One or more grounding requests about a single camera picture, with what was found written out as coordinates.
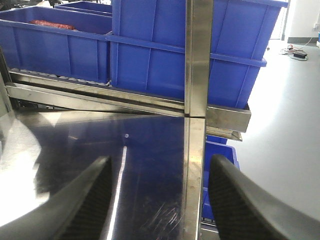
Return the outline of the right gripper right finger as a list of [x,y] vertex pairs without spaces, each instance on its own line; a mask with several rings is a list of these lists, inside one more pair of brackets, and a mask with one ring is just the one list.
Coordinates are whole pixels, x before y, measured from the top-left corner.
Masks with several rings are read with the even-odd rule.
[[285,204],[255,184],[230,162],[222,164],[227,178],[214,213],[222,240],[318,240],[320,222]]

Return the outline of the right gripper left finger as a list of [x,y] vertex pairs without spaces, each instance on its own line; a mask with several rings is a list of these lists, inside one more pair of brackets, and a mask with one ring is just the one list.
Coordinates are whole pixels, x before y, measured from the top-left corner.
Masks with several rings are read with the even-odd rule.
[[99,157],[47,202],[1,226],[2,240],[98,240],[112,198],[112,160]]

